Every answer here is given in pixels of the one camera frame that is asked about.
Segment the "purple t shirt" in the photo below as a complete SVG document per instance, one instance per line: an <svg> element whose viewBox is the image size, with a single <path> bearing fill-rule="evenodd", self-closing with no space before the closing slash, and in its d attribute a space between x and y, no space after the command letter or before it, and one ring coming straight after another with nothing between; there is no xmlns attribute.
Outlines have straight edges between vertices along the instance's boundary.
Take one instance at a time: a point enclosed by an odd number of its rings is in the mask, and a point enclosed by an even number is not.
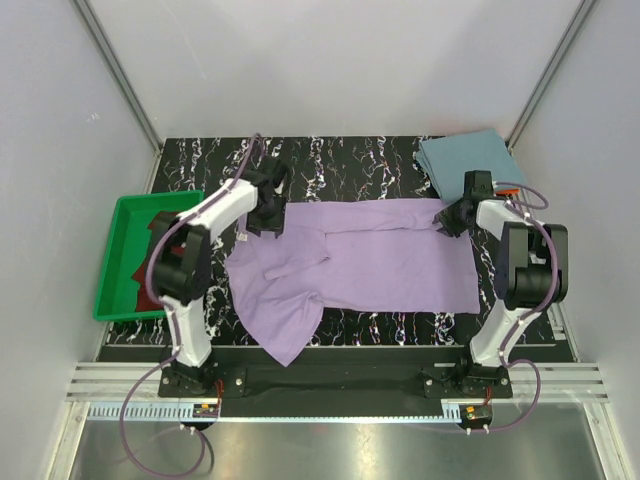
<svg viewBox="0 0 640 480"><path fill-rule="evenodd" d="M469 235L439 232L443 207L434 198L290 203L281 235L241 229L225 269L242 326L289 366L327 308L479 313Z"/></svg>

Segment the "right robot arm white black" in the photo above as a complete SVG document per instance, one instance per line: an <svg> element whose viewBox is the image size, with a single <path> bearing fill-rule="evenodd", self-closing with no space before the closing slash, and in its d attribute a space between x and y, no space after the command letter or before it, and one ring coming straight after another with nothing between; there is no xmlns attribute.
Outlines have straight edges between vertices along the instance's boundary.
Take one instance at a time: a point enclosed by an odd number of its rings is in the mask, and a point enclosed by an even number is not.
<svg viewBox="0 0 640 480"><path fill-rule="evenodd" d="M444 384L466 396L507 386L509 355L528 326L568 291L568 230L541 223L499 199L489 171L464 174L462 197L433 222L448 237L479 227L499 241L494 262L496 302Z"/></svg>

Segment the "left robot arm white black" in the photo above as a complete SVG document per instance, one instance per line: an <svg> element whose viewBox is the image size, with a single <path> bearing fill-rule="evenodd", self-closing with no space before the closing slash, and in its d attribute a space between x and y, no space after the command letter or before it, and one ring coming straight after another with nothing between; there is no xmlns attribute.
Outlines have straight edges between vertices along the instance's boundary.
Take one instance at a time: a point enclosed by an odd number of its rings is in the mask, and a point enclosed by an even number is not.
<svg viewBox="0 0 640 480"><path fill-rule="evenodd" d="M267 156L255 170L239 169L196 206L154 223L145 289L170 325L170 371L193 395L208 394L216 382L203 304L211 283L211 244L239 219L257 236L282 235L290 178L284 161Z"/></svg>

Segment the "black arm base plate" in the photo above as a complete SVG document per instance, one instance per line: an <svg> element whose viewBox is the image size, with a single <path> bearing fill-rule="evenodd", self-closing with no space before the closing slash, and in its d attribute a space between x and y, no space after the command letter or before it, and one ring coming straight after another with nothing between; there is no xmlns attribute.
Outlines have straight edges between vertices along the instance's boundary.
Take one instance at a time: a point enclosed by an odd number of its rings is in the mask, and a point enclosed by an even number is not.
<svg viewBox="0 0 640 480"><path fill-rule="evenodd" d="M444 384L464 353L461 346L307 347L289 366L282 366L259 347L217 347L209 385L161 373L162 397L219 398L250 405L330 405L362 409L402 409L442 400L463 403L513 396L507 386L464 395Z"/></svg>

